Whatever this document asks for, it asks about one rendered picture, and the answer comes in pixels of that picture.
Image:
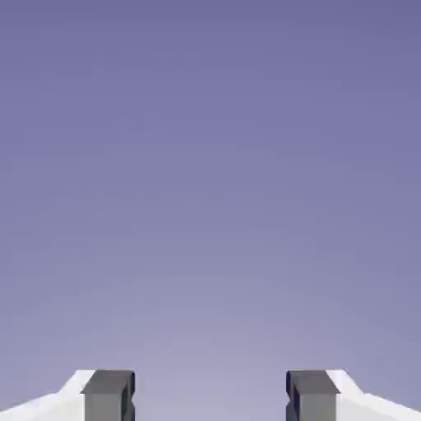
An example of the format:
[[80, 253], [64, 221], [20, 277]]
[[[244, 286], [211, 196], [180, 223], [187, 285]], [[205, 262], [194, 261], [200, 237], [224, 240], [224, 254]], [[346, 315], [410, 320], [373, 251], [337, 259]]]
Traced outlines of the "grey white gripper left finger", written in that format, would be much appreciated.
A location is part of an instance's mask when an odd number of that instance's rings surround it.
[[136, 375], [78, 369], [56, 392], [0, 410], [0, 421], [136, 421]]

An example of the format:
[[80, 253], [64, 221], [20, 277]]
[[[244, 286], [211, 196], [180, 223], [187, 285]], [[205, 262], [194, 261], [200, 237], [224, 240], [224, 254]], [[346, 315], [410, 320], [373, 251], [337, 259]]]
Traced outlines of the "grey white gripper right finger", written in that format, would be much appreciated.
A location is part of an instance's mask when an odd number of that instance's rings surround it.
[[421, 421], [411, 409], [366, 393], [343, 369], [289, 370], [285, 421]]

